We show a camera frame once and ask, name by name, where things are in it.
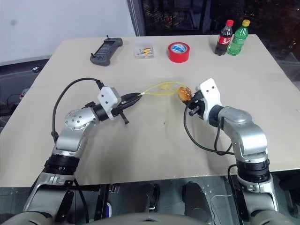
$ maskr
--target black controller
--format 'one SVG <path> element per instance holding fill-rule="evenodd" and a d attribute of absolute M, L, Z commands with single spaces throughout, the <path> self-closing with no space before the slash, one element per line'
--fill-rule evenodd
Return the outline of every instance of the black controller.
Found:
<path fill-rule="evenodd" d="M 104 40 L 95 54 L 91 53 L 90 61 L 96 65 L 108 66 L 111 63 L 110 58 L 117 48 L 122 45 L 123 41 L 120 37 L 110 38 L 107 36 L 107 39 Z"/>

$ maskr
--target green soda bottle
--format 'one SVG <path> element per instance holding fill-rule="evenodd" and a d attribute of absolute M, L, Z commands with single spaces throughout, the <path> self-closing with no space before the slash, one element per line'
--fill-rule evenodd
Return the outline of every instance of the green soda bottle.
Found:
<path fill-rule="evenodd" d="M 244 41 L 248 36 L 249 20 L 243 20 L 242 26 L 234 33 L 232 43 L 228 46 L 227 53 L 236 56 L 240 53 Z"/>

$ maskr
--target table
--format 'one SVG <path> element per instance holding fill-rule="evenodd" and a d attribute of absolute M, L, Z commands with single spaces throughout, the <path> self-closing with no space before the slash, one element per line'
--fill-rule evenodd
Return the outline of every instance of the table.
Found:
<path fill-rule="evenodd" d="M 73 80 L 94 77 L 123 95 L 143 91 L 167 81 L 185 83 L 192 90 L 212 77 L 221 102 L 249 112 L 266 133 L 270 170 L 300 168 L 300 92 L 285 76 L 256 35 L 249 35 L 236 56 L 213 53 L 217 36 L 125 37 L 123 46 L 107 67 L 90 62 L 90 53 L 104 37 L 66 40 L 50 58 L 0 135 L 0 185 L 31 186 L 50 157 L 52 110 L 59 94 Z M 155 58 L 134 58 L 135 41 L 150 40 Z M 190 59 L 173 63 L 166 55 L 175 41 L 187 43 Z M 56 129 L 62 130 L 65 115 L 97 101 L 98 88 L 84 81 L 68 90 L 59 104 Z M 121 117 L 101 122 L 90 134 L 77 168 L 81 185 L 223 175 L 235 162 L 197 148 L 183 127 L 184 105 L 173 96 L 147 96 Z M 197 117 L 188 118 L 195 138 L 213 147 L 216 129 Z M 218 148 L 229 139 L 221 132 Z"/>

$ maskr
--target bottle label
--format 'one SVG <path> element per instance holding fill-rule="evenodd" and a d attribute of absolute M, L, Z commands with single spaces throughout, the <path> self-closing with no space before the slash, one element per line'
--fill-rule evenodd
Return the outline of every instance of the bottle label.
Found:
<path fill-rule="evenodd" d="M 222 37 L 222 36 L 219 36 L 218 42 L 221 45 L 228 45 L 230 43 L 230 40 L 231 40 L 231 37 Z"/>
<path fill-rule="evenodd" d="M 237 38 L 237 37 L 234 37 L 233 40 L 232 40 L 232 42 L 235 43 L 235 44 L 237 44 L 237 45 L 244 44 L 244 41 L 245 41 L 244 39 Z"/>

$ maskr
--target red tape roll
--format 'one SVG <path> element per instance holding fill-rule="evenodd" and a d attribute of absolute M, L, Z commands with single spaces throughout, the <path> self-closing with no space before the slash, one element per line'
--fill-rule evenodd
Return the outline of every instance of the red tape roll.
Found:
<path fill-rule="evenodd" d="M 189 57 L 189 46 L 183 42 L 174 42 L 168 47 L 169 59 L 173 62 L 185 62 Z"/>

